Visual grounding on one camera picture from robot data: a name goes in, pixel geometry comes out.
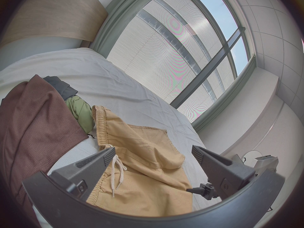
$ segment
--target mattress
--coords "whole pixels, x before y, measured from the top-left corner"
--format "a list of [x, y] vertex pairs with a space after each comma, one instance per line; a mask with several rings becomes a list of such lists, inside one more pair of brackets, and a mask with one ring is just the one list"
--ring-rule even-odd
[[[182, 167], [192, 187], [207, 182], [206, 174], [191, 154], [192, 145], [204, 145], [188, 119], [97, 52], [89, 48], [67, 49], [17, 61], [0, 73], [0, 98], [35, 74], [42, 78], [58, 76], [78, 90], [88, 104], [105, 106], [127, 124], [166, 129], [173, 145], [185, 155]], [[97, 151], [97, 141], [89, 137], [60, 158], [49, 174]], [[193, 195], [193, 211], [220, 201]]]

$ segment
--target sky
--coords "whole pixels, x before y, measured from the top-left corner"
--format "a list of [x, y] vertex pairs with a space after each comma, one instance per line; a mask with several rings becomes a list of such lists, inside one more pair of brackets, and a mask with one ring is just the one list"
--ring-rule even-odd
[[[237, 30], [237, 24], [223, 0], [201, 0], [210, 11], [226, 40]], [[239, 75], [248, 63], [245, 46], [242, 39], [231, 50], [237, 74]]]

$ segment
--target pile of clothes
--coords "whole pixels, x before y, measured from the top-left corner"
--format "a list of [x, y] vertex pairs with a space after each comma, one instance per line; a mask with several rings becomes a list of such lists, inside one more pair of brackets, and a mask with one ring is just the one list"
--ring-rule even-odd
[[95, 124], [100, 150], [114, 146], [116, 156], [87, 203], [136, 216], [191, 212], [192, 193], [186, 192], [191, 185], [181, 167], [185, 156], [167, 131], [128, 125], [103, 106], [90, 107], [77, 93], [56, 76], [35, 75], [1, 102], [0, 170], [28, 216], [38, 224], [22, 180], [38, 171], [47, 173], [88, 138]]

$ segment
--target drawstring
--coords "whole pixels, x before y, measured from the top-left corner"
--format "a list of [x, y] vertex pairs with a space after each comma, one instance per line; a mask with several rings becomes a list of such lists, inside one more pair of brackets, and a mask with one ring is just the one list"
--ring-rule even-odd
[[[111, 144], [103, 144], [102, 146], [104, 146], [105, 148], [113, 147], [113, 145], [111, 145]], [[112, 188], [113, 197], [114, 197], [115, 163], [119, 166], [119, 170], [120, 170], [120, 178], [119, 178], [119, 184], [118, 184], [117, 188], [119, 188], [120, 184], [123, 182], [123, 176], [124, 176], [123, 171], [127, 170], [127, 167], [125, 167], [123, 165], [123, 163], [119, 159], [118, 155], [116, 154], [112, 159], [112, 173], [111, 173], [111, 188]]]

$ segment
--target green clothing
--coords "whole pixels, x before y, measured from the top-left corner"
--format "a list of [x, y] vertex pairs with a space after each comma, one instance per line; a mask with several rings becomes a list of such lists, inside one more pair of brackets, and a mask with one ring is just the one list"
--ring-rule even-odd
[[77, 95], [68, 98], [65, 103], [79, 125], [88, 134], [95, 126], [90, 105]]

